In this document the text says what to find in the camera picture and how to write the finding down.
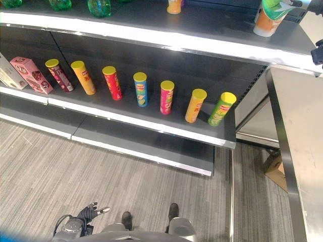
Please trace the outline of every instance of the middle shelf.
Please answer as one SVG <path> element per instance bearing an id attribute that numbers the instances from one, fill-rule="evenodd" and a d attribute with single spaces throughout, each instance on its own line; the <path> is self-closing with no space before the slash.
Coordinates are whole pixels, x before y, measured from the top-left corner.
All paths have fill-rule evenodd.
<path id="1" fill-rule="evenodd" d="M 23 95 L 30 93 L 30 87 L 24 90 L 14 90 L 1 86 L 0 92 L 12 96 L 37 101 L 35 96 L 45 97 L 46 95 L 34 92 L 33 95 Z M 230 110 L 221 124 L 212 127 L 207 123 L 213 108 L 213 103 L 204 103 L 198 119 L 195 123 L 187 123 L 184 119 L 189 103 L 188 98 L 174 98 L 172 112 L 163 115 L 159 111 L 159 93 L 149 93 L 147 107 L 139 107 L 136 102 L 136 94 L 131 88 L 123 89 L 123 98 L 114 101 L 105 82 L 100 82 L 97 86 L 97 93 L 86 95 L 81 85 L 77 85 L 71 93 L 64 93 L 57 85 L 55 89 L 47 95 L 47 103 L 57 107 L 103 117 L 118 122 L 127 123 L 141 128 L 157 131 L 159 133 L 172 134 L 175 136 L 204 142 L 207 144 L 235 148 L 235 117 L 234 110 Z"/>

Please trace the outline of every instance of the cardboard box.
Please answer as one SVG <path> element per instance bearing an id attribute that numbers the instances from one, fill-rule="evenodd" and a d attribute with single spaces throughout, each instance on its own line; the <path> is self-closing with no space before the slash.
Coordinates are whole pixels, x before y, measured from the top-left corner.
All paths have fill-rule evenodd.
<path id="1" fill-rule="evenodd" d="M 265 172 L 265 175 L 287 192 L 285 171 L 281 155 L 273 159 Z"/>
<path id="2" fill-rule="evenodd" d="M 18 56 L 13 58 L 10 63 L 36 92 L 48 94 L 53 90 L 31 59 Z"/>
<path id="3" fill-rule="evenodd" d="M 28 83 L 17 73 L 15 68 L 0 53 L 0 80 L 8 87 L 24 89 Z"/>

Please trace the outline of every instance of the black shelf back panel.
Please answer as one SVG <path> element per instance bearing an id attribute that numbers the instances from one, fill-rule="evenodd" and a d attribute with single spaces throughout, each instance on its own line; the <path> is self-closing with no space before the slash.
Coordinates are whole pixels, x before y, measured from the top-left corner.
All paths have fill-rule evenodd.
<path id="1" fill-rule="evenodd" d="M 206 101 L 216 103 L 225 91 L 233 92 L 239 100 L 263 68 L 235 60 L 73 34 L 13 27 L 1 27 L 1 33 L 0 52 L 8 60 L 16 56 L 33 59 L 54 85 L 44 65 L 46 60 L 58 58 L 74 85 L 78 81 L 69 65 L 83 60 L 96 84 L 105 82 L 103 67 L 115 66 L 122 87 L 134 89 L 132 76 L 142 71 L 148 75 L 150 93 L 159 95 L 160 82 L 172 80 L 176 85 L 175 97 L 190 98 L 193 89 L 202 88 L 208 93 Z"/>
<path id="2" fill-rule="evenodd" d="M 158 1 L 167 4 L 167 0 Z M 261 0 L 185 0 L 185 3 L 190 6 L 256 15 Z M 285 20 L 299 23 L 306 12 L 304 9 L 293 9 L 285 17 Z"/>

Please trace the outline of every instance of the orange chip can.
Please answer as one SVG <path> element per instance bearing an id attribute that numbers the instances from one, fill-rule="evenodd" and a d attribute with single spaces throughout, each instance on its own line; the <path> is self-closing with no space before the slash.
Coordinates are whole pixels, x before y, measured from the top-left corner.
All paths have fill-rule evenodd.
<path id="1" fill-rule="evenodd" d="M 185 115 L 185 120 L 194 123 L 207 96 L 203 89 L 194 89 Z"/>
<path id="2" fill-rule="evenodd" d="M 94 86 L 94 83 L 85 67 L 85 64 L 83 61 L 78 60 L 71 64 L 71 67 L 73 71 L 75 72 L 75 75 L 79 79 L 84 91 L 87 95 L 93 95 L 96 93 L 96 88 Z"/>

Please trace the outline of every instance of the shelf edge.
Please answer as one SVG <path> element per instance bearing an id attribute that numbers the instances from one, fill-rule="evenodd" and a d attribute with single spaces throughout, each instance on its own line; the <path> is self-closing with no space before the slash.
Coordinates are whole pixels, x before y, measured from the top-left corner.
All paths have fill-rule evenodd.
<path id="1" fill-rule="evenodd" d="M 281 49 L 63 17 L 0 12 L 0 19 L 4 26 L 17 25 L 23 28 L 32 26 L 47 31 L 124 39 L 133 43 L 149 43 L 155 46 L 163 46 L 165 49 L 174 51 L 231 56 L 242 60 L 248 59 L 260 63 L 281 64 L 315 73 L 323 73 L 322 68 L 313 63 L 310 54 L 293 53 Z"/>
<path id="2" fill-rule="evenodd" d="M 12 121 L 14 123 L 18 123 L 18 124 L 21 124 L 21 125 L 25 125 L 25 126 L 37 129 L 37 130 L 42 130 L 42 131 L 45 131 L 45 132 L 48 132 L 48 133 L 51 133 L 51 134 L 62 136 L 62 137 L 65 137 L 65 138 L 67 138 L 69 140 L 71 139 L 71 136 L 72 136 L 72 134 L 68 134 L 68 133 L 63 132 L 63 131 L 55 130 L 55 129 L 48 128 L 48 127 L 45 127 L 45 126 L 42 126 L 42 125 L 37 125 L 37 124 L 31 123 L 31 122 L 28 122 L 28 121 L 25 121 L 25 120 L 22 120 L 22 119 L 18 119 L 18 118 L 15 118 L 15 117 L 11 117 L 11 116 L 8 116 L 8 115 L 2 114 L 2 113 L 0 113 L 0 118 L 8 120 L 8 121 Z"/>
<path id="3" fill-rule="evenodd" d="M 119 122 L 128 123 L 131 125 L 141 126 L 146 129 L 157 131 L 159 133 L 172 134 L 172 135 L 177 135 L 177 136 L 192 139 L 192 140 L 202 141 L 204 143 L 208 143 L 211 145 L 226 147 L 229 149 L 234 149 L 236 146 L 236 143 L 232 141 L 227 141 L 227 140 L 223 140 L 223 139 L 219 139 L 219 138 L 215 138 L 215 137 L 211 137 L 211 136 L 207 136 L 207 135 L 203 135 L 203 134 L 199 134 L 199 133 L 195 133 L 195 132 L 191 132 L 191 131 L 187 131 L 179 128 L 170 127 L 163 124 L 158 124 L 158 123 L 154 123 L 154 122 L 150 122 L 150 121 L 146 121 L 146 120 L 142 120 L 134 117 L 129 117 L 129 116 L 117 114 L 114 112 L 104 111 L 97 108 L 87 107 L 80 104 L 65 102 L 54 98 L 49 98 L 48 103 L 54 106 L 68 108 L 78 112 L 84 112 L 94 116 L 107 118 L 109 120 L 112 119 Z"/>
<path id="4" fill-rule="evenodd" d="M 28 99 L 34 102 L 40 102 L 42 104 L 48 105 L 48 97 L 41 97 L 35 94 L 30 94 L 23 92 L 22 90 L 15 90 L 7 87 L 0 87 L 0 93 Z"/>
<path id="5" fill-rule="evenodd" d="M 175 161 L 160 158 L 158 156 L 148 155 L 148 154 L 144 154 L 144 153 L 141 153 L 141 152 L 138 152 L 138 151 L 125 149 L 125 148 L 109 145 L 109 144 L 94 141 L 94 140 L 84 139 L 84 138 L 77 137 L 77 136 L 74 136 L 74 135 L 72 135 L 71 139 L 74 140 L 74 141 L 77 141 L 77 142 L 84 143 L 84 144 L 89 144 L 89 145 L 105 148 L 105 149 L 108 149 L 108 150 L 113 150 L 113 151 L 116 151 L 116 152 L 119 152 L 119 153 L 122 153 L 122 154 L 128 154 L 128 155 L 140 157 L 140 158 L 143 158 L 143 159 L 155 161 L 158 164 L 162 163 L 162 164 L 165 164 L 165 165 L 173 166 L 173 167 L 176 167 L 176 168 L 184 169 L 184 170 L 187 170 L 187 171 L 191 171 L 191 172 L 206 175 L 206 176 L 211 176 L 212 175 L 212 172 L 209 171 L 209 170 L 204 170 L 204 169 L 200 169 L 200 168 L 197 168 L 197 167 L 194 167 L 194 166 L 181 164 L 181 163 L 178 163 L 178 162 L 175 162 Z"/>

